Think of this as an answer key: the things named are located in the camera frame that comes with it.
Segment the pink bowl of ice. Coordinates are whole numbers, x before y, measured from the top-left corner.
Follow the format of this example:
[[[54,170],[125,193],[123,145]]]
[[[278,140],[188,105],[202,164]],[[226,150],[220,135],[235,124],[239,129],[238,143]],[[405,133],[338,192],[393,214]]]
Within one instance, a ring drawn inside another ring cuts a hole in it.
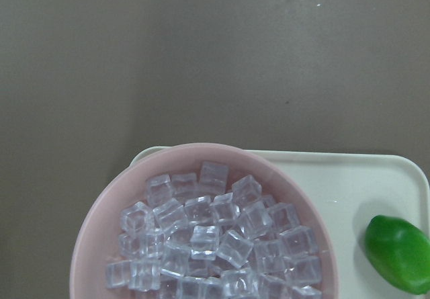
[[[338,298],[335,252],[287,171],[304,153],[172,146],[119,174],[89,210],[71,298]]]

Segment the cream plastic tray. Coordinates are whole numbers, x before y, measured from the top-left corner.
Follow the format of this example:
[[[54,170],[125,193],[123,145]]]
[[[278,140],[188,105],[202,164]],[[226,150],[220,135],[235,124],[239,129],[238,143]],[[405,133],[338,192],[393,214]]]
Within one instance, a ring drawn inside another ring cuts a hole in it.
[[[274,196],[295,202],[319,243],[324,298],[408,298],[372,267],[361,247],[370,220],[404,218],[429,232],[429,183],[414,162],[396,155],[244,151],[215,144],[155,146],[132,165],[151,175],[193,171],[202,161],[230,165],[230,180],[251,173]]]

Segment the green lime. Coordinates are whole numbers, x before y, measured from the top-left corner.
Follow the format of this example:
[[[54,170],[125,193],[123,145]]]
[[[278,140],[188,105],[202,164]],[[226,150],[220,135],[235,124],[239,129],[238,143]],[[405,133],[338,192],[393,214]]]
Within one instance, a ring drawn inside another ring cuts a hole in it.
[[[429,238],[407,220],[373,217],[365,230],[364,252],[395,288],[414,295],[429,292]]]

